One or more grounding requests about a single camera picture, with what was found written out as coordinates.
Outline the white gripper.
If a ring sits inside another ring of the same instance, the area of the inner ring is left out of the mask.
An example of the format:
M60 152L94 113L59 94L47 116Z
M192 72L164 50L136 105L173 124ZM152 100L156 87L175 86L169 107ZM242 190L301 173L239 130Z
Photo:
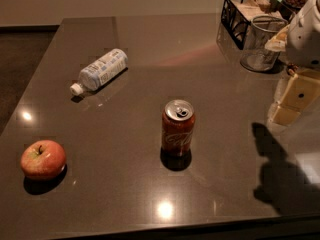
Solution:
M291 20L269 39L265 48L272 52L285 52L289 61L302 66L298 71L289 69L281 78L268 112L275 124L292 124L312 102L320 96L320 0L308 0Z

